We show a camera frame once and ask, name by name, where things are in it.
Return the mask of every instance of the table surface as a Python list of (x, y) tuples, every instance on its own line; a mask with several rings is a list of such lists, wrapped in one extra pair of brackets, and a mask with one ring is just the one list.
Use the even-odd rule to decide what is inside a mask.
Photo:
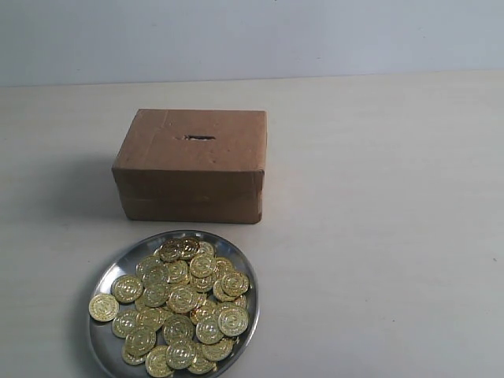
[[(223, 377), (504, 375), (504, 72), (0, 89), (0, 376), (100, 377), (87, 302), (124, 248), (217, 233), (261, 318)], [(138, 108), (266, 109), (257, 225), (134, 222)]]

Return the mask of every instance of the box lid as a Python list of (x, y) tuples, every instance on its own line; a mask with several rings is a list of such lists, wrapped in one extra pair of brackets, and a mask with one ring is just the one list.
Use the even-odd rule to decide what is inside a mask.
[(113, 167), (258, 171), (265, 150), (264, 111), (139, 109)]

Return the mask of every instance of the brown cardboard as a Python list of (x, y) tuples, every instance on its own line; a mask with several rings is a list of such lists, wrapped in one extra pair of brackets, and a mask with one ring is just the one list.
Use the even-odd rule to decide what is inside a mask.
[(112, 170), (127, 217), (257, 223), (266, 113), (140, 109)]

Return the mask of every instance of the coin slot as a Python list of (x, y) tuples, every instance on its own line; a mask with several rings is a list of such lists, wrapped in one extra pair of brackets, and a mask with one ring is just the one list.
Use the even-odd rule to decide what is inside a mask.
[(212, 140), (215, 139), (215, 136), (211, 135), (184, 135), (184, 140)]

